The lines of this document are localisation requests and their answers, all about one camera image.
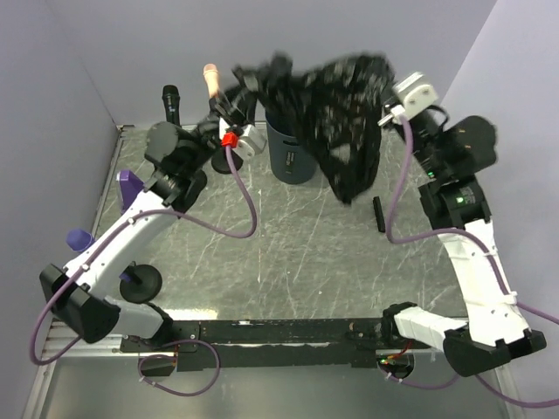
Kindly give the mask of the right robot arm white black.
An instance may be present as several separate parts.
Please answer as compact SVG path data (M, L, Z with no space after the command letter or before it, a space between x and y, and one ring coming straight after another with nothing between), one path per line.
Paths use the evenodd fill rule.
M497 161L496 129L480 116L452 127L438 124L430 112L420 113L396 100L385 105L381 125L394 128L405 142L401 175L385 222L393 244L437 237L451 260L466 306L466 319L448 318L414 303L392 305L383 312L381 335L390 347L408 340L441 351L462 377L481 374L547 346L542 332L531 328L508 285L493 233L492 213L476 175ZM429 181L419 187L430 230L397 238L392 228L411 161Z

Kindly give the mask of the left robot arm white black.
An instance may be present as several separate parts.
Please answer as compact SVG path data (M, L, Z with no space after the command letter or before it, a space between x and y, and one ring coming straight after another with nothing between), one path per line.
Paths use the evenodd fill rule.
M235 93L220 91L217 67L206 65L203 76L213 105L208 116L191 131L169 121L152 126L145 158L155 170L142 191L99 240L63 267L49 264L39 274L47 299L41 313L52 313L89 344L111 333L140 337L154 351L171 343L172 319L166 312L149 302L111 299L107 290L144 245L174 222L190 219L188 210L207 183L204 165L235 146L226 130L239 128L240 138L250 134L253 124L242 101L235 103L232 116L221 107Z

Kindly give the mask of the black plastic trash bag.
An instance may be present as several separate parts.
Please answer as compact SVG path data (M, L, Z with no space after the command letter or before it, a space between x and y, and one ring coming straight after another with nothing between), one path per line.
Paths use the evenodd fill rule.
M337 200L350 205L376 179L381 93L395 80L390 61L382 53L352 53L296 71L292 59L277 52L261 65L261 97L252 97L286 118Z

